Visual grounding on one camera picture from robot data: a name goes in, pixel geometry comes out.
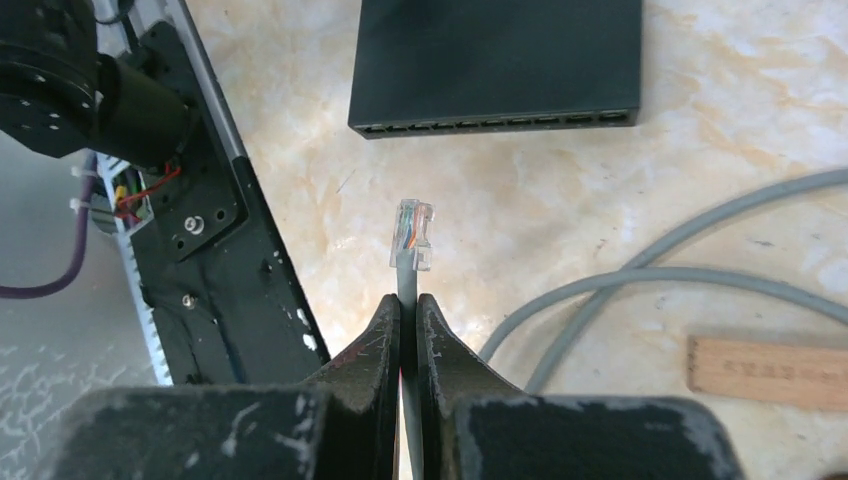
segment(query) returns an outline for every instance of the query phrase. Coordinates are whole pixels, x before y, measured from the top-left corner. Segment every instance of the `beige marble table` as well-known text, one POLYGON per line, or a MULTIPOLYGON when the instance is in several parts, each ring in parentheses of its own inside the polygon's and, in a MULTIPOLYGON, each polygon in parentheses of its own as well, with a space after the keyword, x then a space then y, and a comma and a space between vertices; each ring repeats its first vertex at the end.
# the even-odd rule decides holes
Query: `beige marble table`
MULTIPOLYGON (((646 0, 643 110, 629 129, 365 141, 346 126, 359 2, 190 0, 332 353, 392 292, 398 201, 436 206, 423 291, 479 349, 549 289, 616 269, 653 239, 759 186, 848 163, 848 4, 646 0)), ((758 273, 843 300, 848 192, 745 215, 669 265, 758 273)), ((564 312, 492 366, 523 385, 564 312)), ((692 333, 848 347, 830 319, 749 293, 650 284, 617 295, 547 393, 681 395, 692 333)), ((848 414, 696 396, 752 479, 848 470, 848 414)))

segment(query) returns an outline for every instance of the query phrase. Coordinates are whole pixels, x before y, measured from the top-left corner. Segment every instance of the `clear plastic connector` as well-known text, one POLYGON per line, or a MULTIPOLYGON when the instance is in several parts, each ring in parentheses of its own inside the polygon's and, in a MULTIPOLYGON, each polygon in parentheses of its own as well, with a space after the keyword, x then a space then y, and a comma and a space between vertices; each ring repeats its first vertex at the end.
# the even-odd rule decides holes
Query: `clear plastic connector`
POLYGON ((397 256, 403 250, 413 250, 412 266, 419 272, 430 271, 430 222, 435 210, 429 203, 418 200, 401 200, 395 216, 395 234, 392 238, 392 256, 389 265, 397 268, 397 256))

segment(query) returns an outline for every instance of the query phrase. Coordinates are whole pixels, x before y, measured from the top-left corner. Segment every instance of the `screw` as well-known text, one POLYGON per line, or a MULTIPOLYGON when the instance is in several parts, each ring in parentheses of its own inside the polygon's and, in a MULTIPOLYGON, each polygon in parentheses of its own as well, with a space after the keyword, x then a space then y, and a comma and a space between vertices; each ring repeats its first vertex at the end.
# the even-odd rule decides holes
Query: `screw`
POLYGON ((185 294, 183 295, 183 306, 189 310, 194 310, 194 307, 197 305, 197 298, 192 295, 185 294))
POLYGON ((186 231, 192 235, 200 235, 203 233, 203 218, 197 215, 188 217, 185 219, 185 222, 183 222, 183 227, 185 227, 186 231))

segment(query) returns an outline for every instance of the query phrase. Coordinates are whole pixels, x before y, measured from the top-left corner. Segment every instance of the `zip tie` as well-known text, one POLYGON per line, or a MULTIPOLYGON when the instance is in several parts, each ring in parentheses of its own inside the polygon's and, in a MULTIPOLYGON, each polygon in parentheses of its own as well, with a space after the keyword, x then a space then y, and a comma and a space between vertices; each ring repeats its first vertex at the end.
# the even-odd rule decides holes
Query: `zip tie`
POLYGON ((90 210, 91 204, 88 203, 88 202, 83 202, 79 198, 72 198, 71 202, 70 202, 70 207, 71 207, 71 210, 74 211, 74 213, 79 214, 80 208, 85 208, 85 209, 90 210))

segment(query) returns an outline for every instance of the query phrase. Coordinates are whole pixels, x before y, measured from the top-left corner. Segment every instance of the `wooden ruler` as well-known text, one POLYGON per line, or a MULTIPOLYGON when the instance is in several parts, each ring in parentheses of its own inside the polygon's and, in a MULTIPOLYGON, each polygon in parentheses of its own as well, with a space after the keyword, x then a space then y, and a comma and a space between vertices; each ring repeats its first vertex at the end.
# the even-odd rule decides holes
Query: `wooden ruler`
POLYGON ((848 411, 848 351, 691 337, 688 384, 693 392, 848 411))

